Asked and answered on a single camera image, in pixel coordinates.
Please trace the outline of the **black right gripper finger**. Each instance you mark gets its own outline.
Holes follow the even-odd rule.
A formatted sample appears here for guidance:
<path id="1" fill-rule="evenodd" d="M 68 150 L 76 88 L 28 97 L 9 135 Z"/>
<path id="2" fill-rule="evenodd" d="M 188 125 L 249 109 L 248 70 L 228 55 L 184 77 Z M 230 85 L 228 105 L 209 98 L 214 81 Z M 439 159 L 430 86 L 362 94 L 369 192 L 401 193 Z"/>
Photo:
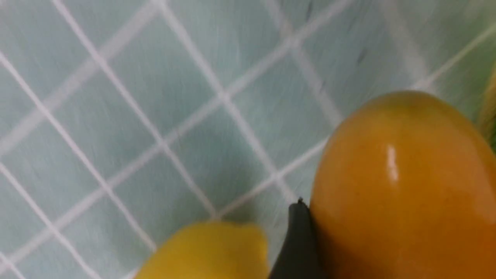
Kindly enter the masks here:
<path id="1" fill-rule="evenodd" d="M 289 206 L 288 228 L 270 279 L 321 279 L 317 238 L 308 206 L 302 198 Z"/>

